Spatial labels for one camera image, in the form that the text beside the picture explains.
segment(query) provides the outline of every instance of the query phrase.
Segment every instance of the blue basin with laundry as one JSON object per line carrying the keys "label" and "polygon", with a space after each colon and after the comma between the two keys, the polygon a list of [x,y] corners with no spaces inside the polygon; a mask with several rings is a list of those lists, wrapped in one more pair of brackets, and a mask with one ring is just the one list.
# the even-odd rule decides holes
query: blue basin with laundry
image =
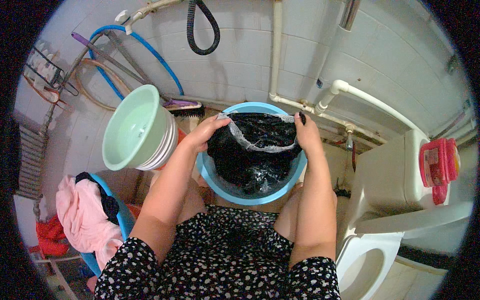
{"label": "blue basin with laundry", "polygon": [[[125,241],[128,238],[128,235],[130,235],[133,226],[135,225],[135,217],[132,215],[125,203],[123,203],[120,198],[118,198],[116,195],[114,195],[114,193],[112,193],[107,183],[103,179],[93,173],[90,173],[90,176],[92,176],[92,178],[105,190],[105,193],[107,193],[108,196],[112,196],[113,198],[115,198],[115,200],[117,200],[117,203],[119,204],[119,212],[117,214],[117,219],[119,221],[121,235],[123,237],[123,240]],[[92,272],[97,277],[100,277],[102,271],[98,267],[98,263],[96,262],[96,258],[94,257],[93,253],[80,253],[80,255],[82,256],[90,270],[92,270]]]}
{"label": "blue basin with laundry", "polygon": [[[234,111],[287,115],[286,112],[279,109],[278,107],[263,102],[240,103],[224,110],[224,112]],[[208,185],[214,190],[214,192],[227,201],[241,205],[266,204],[285,195],[297,182],[306,163],[307,157],[302,151],[297,156],[297,158],[292,161],[291,170],[287,177],[287,183],[280,190],[273,194],[260,198],[255,198],[254,196],[252,197],[250,195],[241,193],[238,189],[232,188],[224,179],[219,177],[215,171],[214,161],[210,156],[208,156],[206,151],[199,153],[197,156],[197,168],[202,177],[208,183]]]}

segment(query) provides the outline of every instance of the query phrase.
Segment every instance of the black cloth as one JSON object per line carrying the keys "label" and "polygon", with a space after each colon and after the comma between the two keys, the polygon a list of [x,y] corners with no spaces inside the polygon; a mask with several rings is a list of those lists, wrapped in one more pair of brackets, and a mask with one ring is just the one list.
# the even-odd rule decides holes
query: black cloth
{"label": "black cloth", "polygon": [[77,184],[80,180],[88,179],[92,182],[95,182],[98,185],[98,189],[100,190],[100,196],[101,196],[101,201],[102,201],[102,208],[105,214],[108,217],[108,220],[112,222],[115,225],[119,224],[119,221],[117,219],[117,214],[119,212],[119,204],[117,203],[117,200],[113,198],[112,196],[108,196],[105,190],[102,188],[100,184],[98,184],[95,179],[93,179],[88,172],[82,172],[75,176],[75,184]]}
{"label": "black cloth", "polygon": [[[236,128],[236,135],[232,133],[231,124],[215,131],[208,140],[207,154],[217,174],[249,196],[264,197],[280,190],[302,150],[293,117],[291,122],[265,113],[230,113],[228,117],[246,141],[239,141],[240,134]],[[273,147],[284,150],[266,151]]]}
{"label": "black cloth", "polygon": [[103,269],[95,299],[340,300],[330,258],[288,269],[293,243],[273,229],[277,214],[206,208],[177,225],[161,263],[145,242],[128,238]]}

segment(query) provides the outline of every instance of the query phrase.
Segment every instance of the radiator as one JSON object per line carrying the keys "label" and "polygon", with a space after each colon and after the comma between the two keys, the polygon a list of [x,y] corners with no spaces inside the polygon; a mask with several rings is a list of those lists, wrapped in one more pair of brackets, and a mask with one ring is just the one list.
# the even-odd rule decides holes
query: radiator
{"label": "radiator", "polygon": [[45,157],[46,140],[41,133],[34,133],[20,126],[22,139],[22,165],[20,167],[17,195],[39,200],[41,193],[42,165]]}

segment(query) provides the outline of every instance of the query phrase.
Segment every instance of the black floral dress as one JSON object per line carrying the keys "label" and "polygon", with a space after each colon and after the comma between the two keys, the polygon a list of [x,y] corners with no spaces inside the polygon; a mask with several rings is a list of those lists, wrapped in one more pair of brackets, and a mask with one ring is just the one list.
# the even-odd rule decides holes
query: black floral dress
{"label": "black floral dress", "polygon": [[177,225],[166,259],[129,238],[107,263],[95,299],[340,299],[335,263],[313,257],[288,270],[292,242],[277,214],[207,206]]}

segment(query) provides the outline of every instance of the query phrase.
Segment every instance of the hand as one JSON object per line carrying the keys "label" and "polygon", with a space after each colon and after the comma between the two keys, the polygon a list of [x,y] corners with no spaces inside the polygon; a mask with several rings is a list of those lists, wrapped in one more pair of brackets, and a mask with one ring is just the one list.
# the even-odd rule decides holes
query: hand
{"label": "hand", "polygon": [[323,154],[322,139],[320,138],[317,125],[307,115],[304,115],[306,122],[303,125],[300,114],[303,113],[297,112],[294,116],[295,127],[297,127],[297,140],[300,147],[305,151],[307,157],[309,155]]}
{"label": "hand", "polygon": [[230,118],[216,119],[217,116],[209,117],[200,123],[191,133],[189,133],[182,141],[189,144],[195,152],[203,152],[207,150],[207,141],[213,133],[220,127],[226,126]]}

